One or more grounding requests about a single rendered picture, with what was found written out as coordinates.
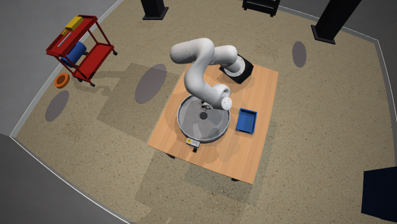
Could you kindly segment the blue crate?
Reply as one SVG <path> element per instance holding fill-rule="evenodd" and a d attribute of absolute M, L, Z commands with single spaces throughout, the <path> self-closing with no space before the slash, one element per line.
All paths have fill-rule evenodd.
<path fill-rule="evenodd" d="M 241 131 L 253 135 L 256 125 L 256 118 L 256 111 L 240 108 L 235 131 Z"/>

